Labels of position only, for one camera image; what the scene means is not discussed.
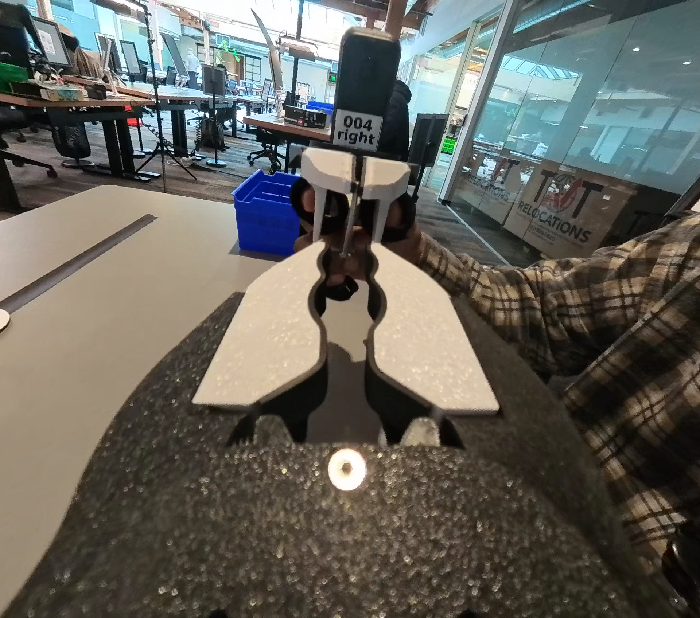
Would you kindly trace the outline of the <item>person's right hand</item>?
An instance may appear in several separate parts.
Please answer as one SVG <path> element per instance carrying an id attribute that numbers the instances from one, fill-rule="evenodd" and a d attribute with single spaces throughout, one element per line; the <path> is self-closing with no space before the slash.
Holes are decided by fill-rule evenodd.
<path id="1" fill-rule="evenodd" d="M 387 246 L 391 251 L 394 251 L 411 264 L 417 264 L 421 255 L 421 229 L 416 221 L 411 226 L 408 226 L 403 210 L 397 200 L 390 206 L 386 220 L 385 229 L 392 228 L 406 229 L 406 236 L 400 242 L 385 242 L 384 246 Z M 353 232 L 351 247 L 345 256 L 342 256 L 345 230 L 340 230 L 335 235 L 325 238 L 326 244 L 330 246 L 327 252 L 327 256 L 330 257 L 327 269 L 327 286 L 342 284 L 347 278 L 351 278 L 354 281 L 366 280 L 367 253 L 371 244 L 371 235 L 361 226 L 355 226 Z"/>

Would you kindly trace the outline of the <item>black monitor on stand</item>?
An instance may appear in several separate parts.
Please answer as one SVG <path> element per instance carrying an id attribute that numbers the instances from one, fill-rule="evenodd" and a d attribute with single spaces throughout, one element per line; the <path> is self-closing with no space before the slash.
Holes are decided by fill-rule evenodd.
<path id="1" fill-rule="evenodd" d="M 412 199 L 414 201 L 418 199 L 425 171 L 435 164 L 449 120 L 449 114 L 418 114 L 416 116 L 407 159 L 411 168 L 409 185 L 413 185 Z"/>

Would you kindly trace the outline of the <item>thin metal bolt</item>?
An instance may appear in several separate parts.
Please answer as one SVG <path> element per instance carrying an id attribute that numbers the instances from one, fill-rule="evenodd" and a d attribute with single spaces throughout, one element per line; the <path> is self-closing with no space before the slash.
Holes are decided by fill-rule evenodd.
<path id="1" fill-rule="evenodd" d="M 351 185 L 351 194 L 349 195 L 349 200 L 348 200 L 348 211 L 346 214 L 346 222 L 345 222 L 345 232 L 344 232 L 344 238 L 343 238 L 343 243 L 342 243 L 342 249 L 341 251 L 347 251 L 349 254 L 351 253 L 351 243 L 353 239 L 353 234 L 354 234 L 354 222 L 355 222 L 355 214 L 356 214 L 356 208 L 358 204 L 358 194 L 360 191 L 360 187 L 358 182 L 353 182 Z"/>

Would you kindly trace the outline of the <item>black box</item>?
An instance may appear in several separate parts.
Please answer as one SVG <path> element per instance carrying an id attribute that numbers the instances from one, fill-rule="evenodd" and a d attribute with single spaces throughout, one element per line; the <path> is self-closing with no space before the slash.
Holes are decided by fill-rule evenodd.
<path id="1" fill-rule="evenodd" d="M 287 106 L 284 109 L 287 124 L 306 129 L 324 129 L 330 126 L 330 117 L 325 109 Z"/>

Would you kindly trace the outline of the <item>small monitor on pole stand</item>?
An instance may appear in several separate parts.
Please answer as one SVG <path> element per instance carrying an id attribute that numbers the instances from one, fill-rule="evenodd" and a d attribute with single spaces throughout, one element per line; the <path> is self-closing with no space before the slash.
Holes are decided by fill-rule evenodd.
<path id="1" fill-rule="evenodd" d="M 209 103 L 207 110 L 205 111 L 205 116 L 211 116 L 212 118 L 215 117 L 223 126 L 230 113 L 230 102 L 225 99 L 226 85 L 225 72 L 223 68 L 220 66 L 204 64 L 202 66 L 202 88 L 203 92 L 209 97 Z M 205 164 L 207 166 L 215 169 L 226 168 L 227 164 L 222 157 L 224 151 L 218 153 L 212 149 L 207 150 L 211 150 L 214 154 L 212 157 L 207 157 L 205 159 Z"/>

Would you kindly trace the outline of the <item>dark backpack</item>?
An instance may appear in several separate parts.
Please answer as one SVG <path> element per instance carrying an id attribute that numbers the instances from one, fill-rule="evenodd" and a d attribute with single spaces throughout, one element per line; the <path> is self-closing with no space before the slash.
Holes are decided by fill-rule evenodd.
<path id="1" fill-rule="evenodd" d="M 195 147 L 197 150 L 212 149 L 218 153 L 226 149 L 223 126 L 215 117 L 204 116 L 199 120 Z"/>

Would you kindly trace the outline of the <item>black computer monitor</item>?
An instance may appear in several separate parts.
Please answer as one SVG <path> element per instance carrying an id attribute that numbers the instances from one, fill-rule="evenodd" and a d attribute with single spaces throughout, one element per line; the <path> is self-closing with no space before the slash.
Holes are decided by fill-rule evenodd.
<path id="1" fill-rule="evenodd" d="M 30 69 L 30 41 L 35 29 L 26 6 L 1 2 L 1 63 Z"/>

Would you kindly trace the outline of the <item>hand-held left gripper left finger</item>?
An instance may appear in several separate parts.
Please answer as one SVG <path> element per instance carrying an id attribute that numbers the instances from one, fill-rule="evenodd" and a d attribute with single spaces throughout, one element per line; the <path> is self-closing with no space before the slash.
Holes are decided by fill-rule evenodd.
<path id="1" fill-rule="evenodd" d="M 327 251 L 313 242 L 248 286 L 192 404 L 250 411 L 320 372 L 327 332 L 318 297 Z"/>

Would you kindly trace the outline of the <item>blue plastic bin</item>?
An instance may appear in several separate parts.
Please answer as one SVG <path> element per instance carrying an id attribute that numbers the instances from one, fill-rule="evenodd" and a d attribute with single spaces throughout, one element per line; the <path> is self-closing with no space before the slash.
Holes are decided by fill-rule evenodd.
<path id="1" fill-rule="evenodd" d="M 287 257 L 294 253 L 300 218 L 291 204 L 297 176 L 258 169 L 233 192 L 238 246 L 242 251 Z"/>

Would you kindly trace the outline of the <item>printed cardboard box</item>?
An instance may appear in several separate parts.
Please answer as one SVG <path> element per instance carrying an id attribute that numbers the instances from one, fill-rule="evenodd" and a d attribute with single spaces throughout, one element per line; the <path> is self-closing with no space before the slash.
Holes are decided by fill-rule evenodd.
<path id="1" fill-rule="evenodd" d="M 517 194 L 503 228 L 550 258 L 586 258 L 603 245 L 636 186 L 544 160 Z"/>
<path id="2" fill-rule="evenodd" d="M 453 200 L 504 225 L 540 166 L 523 156 L 474 152 L 463 164 Z"/>

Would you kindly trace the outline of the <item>upright display panel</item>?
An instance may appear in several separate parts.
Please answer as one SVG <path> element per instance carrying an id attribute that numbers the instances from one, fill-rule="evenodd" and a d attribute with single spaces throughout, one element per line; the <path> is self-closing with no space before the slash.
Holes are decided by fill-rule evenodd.
<path id="1" fill-rule="evenodd" d="M 56 22 L 31 16 L 39 37 L 40 49 L 47 63 L 58 70 L 72 68 L 72 62 L 63 36 Z"/>

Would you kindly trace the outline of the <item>black tripod light stand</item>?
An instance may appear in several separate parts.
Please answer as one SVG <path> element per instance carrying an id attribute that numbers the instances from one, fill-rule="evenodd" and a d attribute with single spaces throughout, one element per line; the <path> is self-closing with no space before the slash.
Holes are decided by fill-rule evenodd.
<path id="1" fill-rule="evenodd" d="M 131 11 L 137 14 L 141 11 L 144 14 L 145 27 L 148 36 L 148 53 L 149 62 L 152 71 L 152 92 L 148 94 L 143 94 L 140 91 L 129 89 L 130 93 L 134 93 L 132 96 L 133 100 L 130 102 L 132 111 L 130 113 L 125 112 L 125 117 L 136 117 L 136 114 L 141 111 L 144 107 L 151 109 L 157 119 L 157 144 L 153 149 L 153 152 L 145 158 L 144 162 L 138 167 L 134 167 L 132 161 L 127 162 L 126 160 L 121 160 L 120 165 L 112 166 L 111 164 L 96 165 L 93 168 L 85 169 L 85 173 L 91 175 L 110 175 L 115 178 L 129 179 L 133 181 L 139 181 L 143 183 L 149 183 L 156 179 L 157 177 L 162 179 L 163 192 L 167 192 L 167 174 L 166 174 L 166 159 L 171 159 L 175 165 L 178 165 L 184 172 L 190 176 L 191 179 L 197 181 L 197 177 L 190 171 L 190 168 L 184 166 L 179 158 L 174 155 L 174 152 L 170 150 L 170 143 L 164 138 L 162 131 L 162 116 L 161 116 L 161 101 L 160 101 L 160 89 L 159 83 L 156 79 L 155 73 L 155 59 L 153 53 L 153 44 L 155 43 L 155 38 L 151 34 L 151 13 L 148 10 L 147 1 L 145 0 L 103 0 L 110 3 L 110 8 L 115 12 Z M 162 165 L 162 172 L 158 175 L 152 172 L 145 172 L 144 168 L 153 161 L 156 157 L 160 158 Z"/>

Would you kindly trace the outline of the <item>person's right forearm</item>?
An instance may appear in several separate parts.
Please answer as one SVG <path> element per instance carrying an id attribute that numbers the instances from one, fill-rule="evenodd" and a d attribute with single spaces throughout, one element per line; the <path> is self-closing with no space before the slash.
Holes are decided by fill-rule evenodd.
<path id="1" fill-rule="evenodd" d="M 699 213 L 588 258 L 487 267 L 419 233 L 417 265 L 562 399 L 631 542 L 699 517 Z"/>

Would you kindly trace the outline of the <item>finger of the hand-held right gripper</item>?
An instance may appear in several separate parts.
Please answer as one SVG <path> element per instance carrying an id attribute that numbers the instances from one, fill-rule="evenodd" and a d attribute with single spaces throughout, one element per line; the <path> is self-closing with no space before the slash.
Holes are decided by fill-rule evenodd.
<path id="1" fill-rule="evenodd" d="M 409 175 L 407 163 L 388 159 L 363 159 L 360 218 L 372 243 L 382 242 L 390 207 L 407 190 Z"/>
<path id="2" fill-rule="evenodd" d="M 355 158 L 351 153 L 308 147 L 301 156 L 301 176 L 314 193 L 312 241 L 347 226 L 355 192 Z"/>

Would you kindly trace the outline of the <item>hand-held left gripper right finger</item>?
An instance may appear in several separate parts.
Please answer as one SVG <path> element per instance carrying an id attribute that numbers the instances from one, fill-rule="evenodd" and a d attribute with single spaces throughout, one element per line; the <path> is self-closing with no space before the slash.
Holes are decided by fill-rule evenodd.
<path id="1" fill-rule="evenodd" d="M 379 296 L 368 362 L 390 387 L 447 415 L 493 415 L 499 404 L 450 295 L 387 247 L 372 243 Z"/>

